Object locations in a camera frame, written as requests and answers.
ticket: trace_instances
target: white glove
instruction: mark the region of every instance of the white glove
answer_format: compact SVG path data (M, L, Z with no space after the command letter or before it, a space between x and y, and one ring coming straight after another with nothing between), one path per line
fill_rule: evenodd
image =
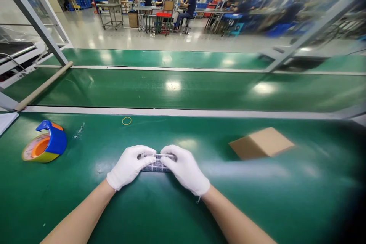
M210 182L199 169L190 151L176 145L170 145L164 147L160 153L172 153L177 157L177 162L168 157L162 157L160 161L174 173L183 187L189 189L196 196L207 193Z
M137 159L137 156L143 153L156 154L156 151L142 145L128 147L122 153L114 168L107 173L107 182L115 191L119 191L123 186L130 184L143 167L156 161L154 156Z

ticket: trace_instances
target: cardboard box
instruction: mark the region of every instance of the cardboard box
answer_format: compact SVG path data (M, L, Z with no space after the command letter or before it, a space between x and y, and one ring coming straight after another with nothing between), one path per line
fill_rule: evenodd
M164 10L172 11L174 9L174 1L165 1L164 2Z
M130 23L130 27L138 28L137 13L129 13L128 21Z
M252 133L229 143L241 160L273 157L294 144L274 128Z

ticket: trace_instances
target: green conveyor belt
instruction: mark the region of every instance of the green conveyor belt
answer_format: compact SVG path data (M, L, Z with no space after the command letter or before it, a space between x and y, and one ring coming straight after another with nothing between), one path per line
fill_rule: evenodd
M57 70L38 68L3 93L20 101ZM32 104L333 112L365 100L363 76L69 69Z
M106 177L123 150L143 144L190 150L210 182L281 244L334 243L360 192L365 154L351 123L320 120L21 113L0 137L0 235L39 243ZM38 124L61 125L64 155L48 164L21 152ZM228 142L274 127L295 147L240 161ZM170 173L141 173L118 192L90 243L225 243L214 219Z
M366 56L334 56L309 71L366 72Z
M205 69L265 69L269 62L252 53L200 51L142 51L65 49L69 61L78 66L179 67ZM60 65L55 57L42 65Z

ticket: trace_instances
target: wooden rod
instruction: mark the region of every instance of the wooden rod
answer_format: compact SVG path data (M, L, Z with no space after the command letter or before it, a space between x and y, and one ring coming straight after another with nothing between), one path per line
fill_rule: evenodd
M30 102L32 102L37 96L39 96L49 85L51 85L57 78L60 77L68 68L70 68L74 63L72 61L68 62L66 66L61 68L58 72L50 77L46 82L40 85L34 92L28 95L25 99L23 99L14 110L21 111L23 110Z

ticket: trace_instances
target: packing tape roll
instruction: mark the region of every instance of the packing tape roll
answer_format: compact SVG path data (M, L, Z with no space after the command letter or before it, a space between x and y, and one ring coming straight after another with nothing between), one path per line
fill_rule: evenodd
M48 133L39 135L33 139L23 150L22 158L24 161L34 161L47 163L56 159L59 154L48 153L45 149L48 146L50 135Z

